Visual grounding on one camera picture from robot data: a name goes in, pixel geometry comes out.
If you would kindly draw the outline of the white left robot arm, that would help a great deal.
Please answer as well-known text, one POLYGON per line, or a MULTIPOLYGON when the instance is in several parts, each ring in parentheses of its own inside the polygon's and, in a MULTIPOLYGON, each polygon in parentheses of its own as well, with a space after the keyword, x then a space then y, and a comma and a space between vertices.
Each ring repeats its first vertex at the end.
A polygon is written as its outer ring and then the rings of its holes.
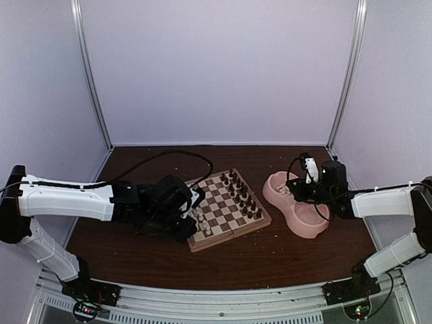
POLYGON ((41 227, 38 215, 83 217, 126 223, 166 233, 185 242, 196 233, 189 215, 204 199, 196 184, 187 185, 173 175, 156 184, 131 182, 52 182, 26 173, 16 165, 1 189, 1 241, 18 244, 48 267, 71 294, 90 300, 97 294, 86 262, 60 245, 41 227))

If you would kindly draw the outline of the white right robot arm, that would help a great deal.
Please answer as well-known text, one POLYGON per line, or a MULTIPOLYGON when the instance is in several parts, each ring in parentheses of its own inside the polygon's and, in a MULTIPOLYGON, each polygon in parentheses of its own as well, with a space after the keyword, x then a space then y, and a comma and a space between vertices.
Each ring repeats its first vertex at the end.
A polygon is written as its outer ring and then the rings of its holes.
POLYGON ((330 217, 362 219, 376 226, 384 221, 405 221, 412 227, 387 246, 352 268, 346 283, 350 297, 360 298, 384 273, 431 253, 431 177, 419 182, 352 190, 346 166, 336 160, 318 166, 308 154, 294 159, 304 176, 287 179, 294 199, 314 207, 324 205, 330 217))

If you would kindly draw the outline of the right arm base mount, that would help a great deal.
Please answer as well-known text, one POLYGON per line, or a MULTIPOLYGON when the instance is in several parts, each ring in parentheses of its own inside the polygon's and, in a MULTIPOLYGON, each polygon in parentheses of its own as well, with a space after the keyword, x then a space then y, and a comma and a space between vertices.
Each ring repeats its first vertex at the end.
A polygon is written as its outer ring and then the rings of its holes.
POLYGON ((377 281, 362 285, 355 283, 353 279, 329 281, 321 288, 328 306, 360 299, 366 300, 371 295, 378 294, 381 291, 377 281))

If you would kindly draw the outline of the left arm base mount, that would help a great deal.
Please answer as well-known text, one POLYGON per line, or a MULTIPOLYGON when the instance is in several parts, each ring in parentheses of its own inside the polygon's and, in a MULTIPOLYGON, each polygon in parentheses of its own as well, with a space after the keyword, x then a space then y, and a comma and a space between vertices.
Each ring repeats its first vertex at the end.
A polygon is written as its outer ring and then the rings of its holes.
POLYGON ((87 284, 61 282, 62 294, 75 301, 89 302, 96 306, 116 306, 121 292, 118 285, 90 280, 87 284))

